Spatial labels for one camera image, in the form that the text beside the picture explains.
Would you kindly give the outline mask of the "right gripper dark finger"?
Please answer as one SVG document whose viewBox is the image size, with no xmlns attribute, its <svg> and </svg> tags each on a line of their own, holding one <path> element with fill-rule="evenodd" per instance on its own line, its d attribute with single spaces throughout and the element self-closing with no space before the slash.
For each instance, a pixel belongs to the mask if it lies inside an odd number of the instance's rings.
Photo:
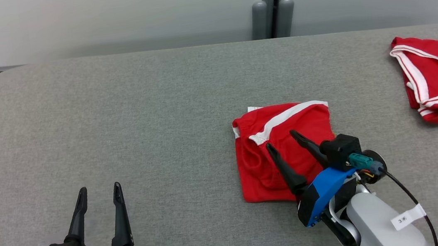
<svg viewBox="0 0 438 246">
<path fill-rule="evenodd" d="M 317 143 L 303 136 L 295 130 L 290 130 L 290 135 L 295 139 L 295 141 L 300 145 L 300 147 L 306 149 L 314 157 L 314 159 L 323 167 L 327 168 L 330 166 L 328 158 L 321 152 L 321 148 Z"/>
<path fill-rule="evenodd" d="M 304 193 L 308 186 L 306 177 L 296 173 L 296 171 L 294 171 L 282 158 L 278 150 L 276 150 L 276 148 L 274 148 L 269 142 L 266 144 L 266 149 L 281 173 L 282 178 L 285 180 L 290 192 L 294 195 Z"/>
</svg>

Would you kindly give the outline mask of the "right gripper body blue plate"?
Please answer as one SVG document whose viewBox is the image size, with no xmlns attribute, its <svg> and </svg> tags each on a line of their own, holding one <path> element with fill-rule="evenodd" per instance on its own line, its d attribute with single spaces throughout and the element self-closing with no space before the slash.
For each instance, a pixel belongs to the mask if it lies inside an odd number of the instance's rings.
<svg viewBox="0 0 438 246">
<path fill-rule="evenodd" d="M 330 204 L 333 205 L 335 213 L 348 204 L 360 182 L 355 173 L 362 175 L 364 170 L 369 171 L 371 176 L 365 176 L 363 181 L 375 184 L 384 176 L 378 168 L 387 169 L 382 156 L 372 150 L 366 150 L 361 154 L 351 153 L 346 165 L 350 168 L 344 171 L 332 167 L 324 169 L 299 197 L 297 215 L 305 227 L 314 226 L 319 222 L 322 213 L 327 211 Z"/>
</svg>

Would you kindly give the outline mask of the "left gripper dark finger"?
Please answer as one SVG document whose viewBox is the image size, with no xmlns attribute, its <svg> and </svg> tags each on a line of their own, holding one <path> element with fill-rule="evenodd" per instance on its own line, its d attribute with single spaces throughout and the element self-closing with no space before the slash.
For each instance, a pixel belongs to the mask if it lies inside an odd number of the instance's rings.
<svg viewBox="0 0 438 246">
<path fill-rule="evenodd" d="M 76 200 L 72 221 L 70 224 L 70 229 L 67 236 L 65 237 L 66 242 L 84 242 L 85 233 L 85 214 L 88 209 L 88 191 L 86 187 L 82 187 L 79 190 L 78 197 Z"/>
<path fill-rule="evenodd" d="M 119 182 L 114 183 L 113 203 L 115 206 L 115 234 L 111 244 L 112 246 L 134 246 L 127 207 L 124 201 L 122 186 Z"/>
</svg>

